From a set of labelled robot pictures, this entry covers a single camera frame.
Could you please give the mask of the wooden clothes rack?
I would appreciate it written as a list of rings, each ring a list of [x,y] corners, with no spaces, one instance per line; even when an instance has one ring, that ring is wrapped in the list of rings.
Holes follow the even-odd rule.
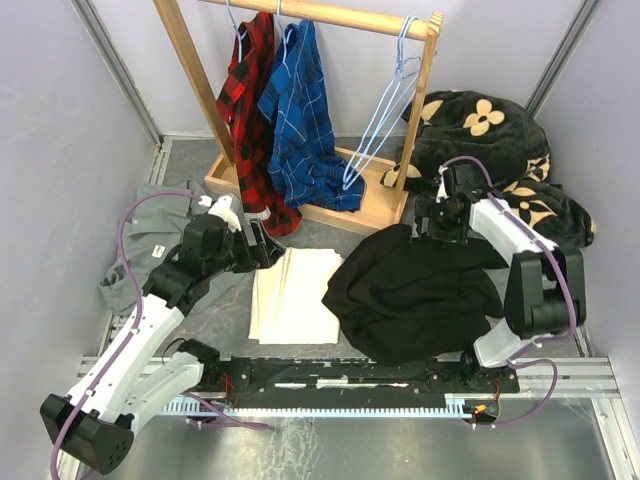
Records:
[[[302,219],[370,234],[397,224],[443,16],[427,21],[310,1],[249,1],[253,20],[234,25],[227,77],[214,92],[175,1],[155,5],[220,149],[200,204],[232,230],[241,218],[276,235]],[[320,23],[424,45],[418,69],[396,54],[360,144],[339,148],[328,109]]]

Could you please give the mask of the black shirt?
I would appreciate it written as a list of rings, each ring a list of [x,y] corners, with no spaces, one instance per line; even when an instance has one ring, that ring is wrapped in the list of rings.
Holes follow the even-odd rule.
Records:
[[[463,351],[503,317],[491,270],[506,263],[485,240],[415,239],[396,224],[362,240],[322,299],[350,345],[381,365]]]

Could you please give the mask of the light blue hangers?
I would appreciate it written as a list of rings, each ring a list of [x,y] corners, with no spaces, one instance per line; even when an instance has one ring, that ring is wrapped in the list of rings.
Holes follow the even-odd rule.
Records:
[[[374,109],[357,149],[347,162],[342,177],[344,191],[348,190],[362,176],[364,169],[386,143],[412,99],[411,91],[417,83],[419,68],[409,70],[408,65],[420,62],[422,57],[407,57],[405,55],[405,41],[408,38],[410,27],[417,20],[416,16],[407,16],[402,23],[396,40],[393,76]]]

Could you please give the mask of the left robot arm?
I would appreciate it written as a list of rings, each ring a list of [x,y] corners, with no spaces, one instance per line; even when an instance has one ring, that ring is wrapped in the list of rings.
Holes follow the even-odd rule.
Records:
[[[190,341],[145,380],[139,378],[160,344],[227,272],[266,269],[285,252],[258,220],[250,244],[235,216],[201,214],[156,266],[124,327],[91,370],[65,395],[50,394],[40,416],[56,451],[106,475],[128,454],[142,427],[176,396],[209,390],[221,378],[219,353]]]

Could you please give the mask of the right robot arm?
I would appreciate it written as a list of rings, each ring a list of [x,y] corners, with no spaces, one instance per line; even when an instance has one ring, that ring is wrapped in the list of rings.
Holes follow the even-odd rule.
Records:
[[[465,245],[482,236],[506,262],[509,276],[504,316],[473,344],[458,368],[467,389],[481,391],[495,368],[512,367],[529,348],[571,336],[586,319],[584,260],[536,232],[501,199],[486,167],[464,155],[438,169],[437,190],[416,200],[421,236]]]

